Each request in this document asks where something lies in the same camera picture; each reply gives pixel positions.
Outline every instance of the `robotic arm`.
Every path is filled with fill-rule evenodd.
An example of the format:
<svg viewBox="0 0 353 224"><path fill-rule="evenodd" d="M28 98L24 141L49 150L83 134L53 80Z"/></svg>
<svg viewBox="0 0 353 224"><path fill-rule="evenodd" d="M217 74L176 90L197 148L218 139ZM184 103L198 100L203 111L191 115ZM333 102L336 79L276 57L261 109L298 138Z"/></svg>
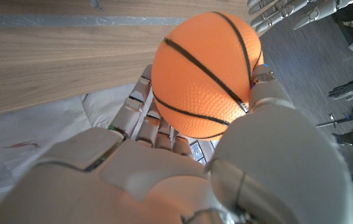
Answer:
<svg viewBox="0 0 353 224"><path fill-rule="evenodd" d="M316 1L317 0L278 0L272 7L253 19L251 26L256 27L256 32L262 32L287 16L299 11L309 2ZM247 5L250 7L249 14L253 15L273 2L274 0L248 0ZM298 29L310 22L329 16L338 9L342 9L352 3L353 0L325 0L318 4L313 10L310 10L310 12L298 18L295 22L294 29Z"/></svg>
<svg viewBox="0 0 353 224"><path fill-rule="evenodd" d="M44 154L0 204L0 223L353 223L353 186L334 146L258 66L251 114L202 166L152 102L151 66L108 129Z"/></svg>

